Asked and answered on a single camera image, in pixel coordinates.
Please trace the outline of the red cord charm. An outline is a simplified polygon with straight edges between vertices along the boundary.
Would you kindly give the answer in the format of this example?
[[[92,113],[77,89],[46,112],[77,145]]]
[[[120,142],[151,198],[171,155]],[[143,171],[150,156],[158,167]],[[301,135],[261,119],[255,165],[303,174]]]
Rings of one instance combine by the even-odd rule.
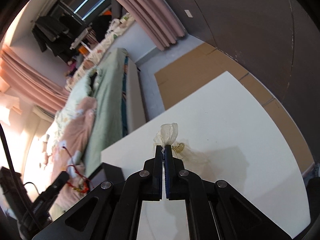
[[[62,149],[68,154],[70,162],[65,168],[65,171],[70,177],[69,181],[67,181],[67,185],[77,193],[88,194],[90,192],[90,186],[92,185],[91,180],[80,172],[67,147],[62,146]]]

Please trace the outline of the white organza pouch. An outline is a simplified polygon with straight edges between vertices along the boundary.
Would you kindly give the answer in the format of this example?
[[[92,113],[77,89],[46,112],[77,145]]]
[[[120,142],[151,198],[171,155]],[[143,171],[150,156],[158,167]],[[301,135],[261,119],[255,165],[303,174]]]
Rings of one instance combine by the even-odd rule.
[[[178,124],[173,122],[170,124],[163,124],[156,133],[153,142],[154,145],[164,147],[171,146],[172,155],[185,163],[204,165],[210,162],[208,155],[190,147],[187,139],[179,139]]]

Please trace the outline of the black white-lined jewelry box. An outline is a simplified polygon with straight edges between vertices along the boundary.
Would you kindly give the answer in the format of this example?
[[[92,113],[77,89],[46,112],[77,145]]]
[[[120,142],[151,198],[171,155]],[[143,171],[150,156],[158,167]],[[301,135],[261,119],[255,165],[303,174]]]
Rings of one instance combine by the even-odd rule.
[[[118,184],[125,181],[123,171],[120,167],[107,163],[101,163],[89,176],[89,188],[92,191],[95,187],[104,181],[110,181],[112,184]]]

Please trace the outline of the pink duck-pattern blanket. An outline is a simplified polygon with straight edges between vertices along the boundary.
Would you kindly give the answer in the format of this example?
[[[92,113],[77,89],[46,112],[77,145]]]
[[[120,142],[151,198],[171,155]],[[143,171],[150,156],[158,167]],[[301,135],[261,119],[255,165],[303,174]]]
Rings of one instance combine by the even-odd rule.
[[[85,166],[81,158],[91,136],[91,131],[95,121],[95,110],[97,109],[97,100],[92,97],[85,97],[77,107],[76,116],[70,121],[60,140],[52,146],[52,153],[48,157],[48,171],[45,176],[52,183],[57,176],[65,171],[69,164],[69,156],[62,149],[66,146],[73,156],[75,164],[80,172],[84,175]],[[67,183],[60,191],[56,204],[63,210],[68,210],[77,203],[85,194],[80,194],[71,189]]]

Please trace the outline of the green bed mattress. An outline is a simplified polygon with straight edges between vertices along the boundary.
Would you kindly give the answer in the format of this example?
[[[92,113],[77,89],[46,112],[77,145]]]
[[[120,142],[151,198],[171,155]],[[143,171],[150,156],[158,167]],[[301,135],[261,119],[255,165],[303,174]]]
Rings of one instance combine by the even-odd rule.
[[[84,156],[85,176],[101,163],[101,152],[123,137],[122,93],[127,51],[116,48],[97,66],[93,97],[97,100],[95,121]]]

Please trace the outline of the flattened cardboard sheet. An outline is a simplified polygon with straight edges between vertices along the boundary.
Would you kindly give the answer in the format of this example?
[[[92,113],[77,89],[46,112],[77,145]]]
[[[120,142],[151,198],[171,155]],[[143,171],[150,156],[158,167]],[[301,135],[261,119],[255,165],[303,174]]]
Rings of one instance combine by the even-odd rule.
[[[208,43],[202,43],[155,73],[165,109],[225,75],[235,83],[234,93],[244,91],[269,115],[292,151],[302,174],[315,166],[311,151],[289,113],[267,88],[249,71]]]

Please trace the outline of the light green pillow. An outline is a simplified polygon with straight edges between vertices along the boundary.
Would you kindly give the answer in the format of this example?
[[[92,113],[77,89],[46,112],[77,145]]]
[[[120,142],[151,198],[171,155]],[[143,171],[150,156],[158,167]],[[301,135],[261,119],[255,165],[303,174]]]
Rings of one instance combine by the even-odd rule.
[[[67,125],[75,118],[80,102],[85,97],[93,96],[97,87],[96,78],[98,76],[96,70],[86,73],[73,87],[65,106],[56,112],[54,122],[52,123],[52,134],[55,134],[57,138],[62,137]]]

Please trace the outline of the pink curtain left side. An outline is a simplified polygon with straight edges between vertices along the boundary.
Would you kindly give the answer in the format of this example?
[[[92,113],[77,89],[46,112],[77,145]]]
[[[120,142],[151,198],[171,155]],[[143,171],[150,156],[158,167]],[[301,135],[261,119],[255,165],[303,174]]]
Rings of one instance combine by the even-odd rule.
[[[61,110],[69,96],[67,90],[29,66],[6,45],[1,49],[1,78],[49,113]]]

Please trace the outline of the floral window-seat cushion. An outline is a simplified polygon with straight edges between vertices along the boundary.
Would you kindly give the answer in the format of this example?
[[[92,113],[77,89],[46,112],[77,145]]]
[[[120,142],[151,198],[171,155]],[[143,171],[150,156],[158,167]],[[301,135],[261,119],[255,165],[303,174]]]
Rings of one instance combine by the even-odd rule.
[[[94,66],[97,66],[106,54],[114,41],[122,36],[129,27],[135,22],[135,19],[128,12],[120,19],[113,19],[108,29],[103,33],[102,40],[96,44],[91,52],[84,58],[80,66],[76,69],[72,77],[66,81],[65,89],[71,92],[75,84]]]

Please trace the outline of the white bed frame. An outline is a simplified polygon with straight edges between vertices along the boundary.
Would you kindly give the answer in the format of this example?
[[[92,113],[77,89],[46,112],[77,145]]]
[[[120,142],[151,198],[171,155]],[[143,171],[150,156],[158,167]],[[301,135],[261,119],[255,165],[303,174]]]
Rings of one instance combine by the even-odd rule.
[[[138,68],[130,58],[128,58],[126,75],[126,117],[129,133],[146,123]]]

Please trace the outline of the white wall socket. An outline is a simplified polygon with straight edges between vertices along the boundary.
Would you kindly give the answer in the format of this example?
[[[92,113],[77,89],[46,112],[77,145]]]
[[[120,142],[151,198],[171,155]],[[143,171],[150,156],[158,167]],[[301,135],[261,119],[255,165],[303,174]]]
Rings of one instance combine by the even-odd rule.
[[[193,15],[191,14],[191,12],[189,10],[185,10],[184,12],[189,18],[193,18]]]

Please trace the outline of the pink curtain by wall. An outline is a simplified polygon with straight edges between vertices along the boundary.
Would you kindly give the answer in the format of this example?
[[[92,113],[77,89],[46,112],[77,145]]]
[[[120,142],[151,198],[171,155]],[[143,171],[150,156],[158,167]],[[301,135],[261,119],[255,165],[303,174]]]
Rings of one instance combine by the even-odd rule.
[[[186,30],[165,0],[116,0],[163,51],[186,35]]]

